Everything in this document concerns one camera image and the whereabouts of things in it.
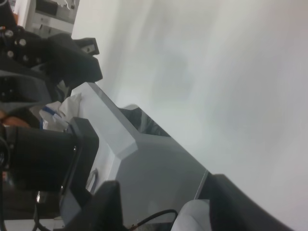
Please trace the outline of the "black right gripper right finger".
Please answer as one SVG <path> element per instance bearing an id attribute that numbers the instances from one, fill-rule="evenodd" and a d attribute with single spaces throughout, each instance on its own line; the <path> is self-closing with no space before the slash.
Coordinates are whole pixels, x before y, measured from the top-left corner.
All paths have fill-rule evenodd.
<path id="1" fill-rule="evenodd" d="M 290 231 L 239 190 L 226 176 L 211 176 L 210 223 L 213 231 Z"/>

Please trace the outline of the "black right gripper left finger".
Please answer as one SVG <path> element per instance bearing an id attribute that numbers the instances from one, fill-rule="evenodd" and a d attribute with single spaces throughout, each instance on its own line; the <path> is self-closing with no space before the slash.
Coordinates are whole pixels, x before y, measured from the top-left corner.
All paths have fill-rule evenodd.
<path id="1" fill-rule="evenodd" d="M 62 198 L 62 219 L 65 231 L 119 231 L 119 183 L 106 181 L 94 195 L 85 188 L 68 188 Z"/>

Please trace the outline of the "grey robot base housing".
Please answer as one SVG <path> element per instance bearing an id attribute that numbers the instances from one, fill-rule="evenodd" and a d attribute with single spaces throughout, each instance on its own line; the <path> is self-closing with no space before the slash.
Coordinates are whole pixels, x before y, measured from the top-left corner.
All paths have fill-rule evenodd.
<path id="1" fill-rule="evenodd" d="M 80 94 L 78 115 L 99 137 L 92 166 L 98 170 L 98 184 L 120 184 L 126 226 L 162 210 L 180 211 L 197 198 L 205 168 L 172 137 L 138 131 L 134 120 L 145 119 L 140 109 L 117 107 L 94 83 L 83 83 L 71 93 Z"/>

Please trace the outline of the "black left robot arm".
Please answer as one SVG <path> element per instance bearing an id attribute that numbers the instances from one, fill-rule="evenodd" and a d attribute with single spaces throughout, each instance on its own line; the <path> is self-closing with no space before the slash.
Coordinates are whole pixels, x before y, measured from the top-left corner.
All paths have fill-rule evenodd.
<path id="1" fill-rule="evenodd" d="M 0 109 L 12 114 L 58 99 L 57 84 L 75 87 L 103 76 L 94 38 L 67 34 L 41 38 L 18 26 L 8 1 L 0 3 Z M 73 117 L 63 132 L 0 128 L 0 169 L 16 188 L 57 192 L 66 231 L 123 231 L 120 187 L 104 183 L 91 194 L 86 183 L 99 147 L 87 119 Z"/>

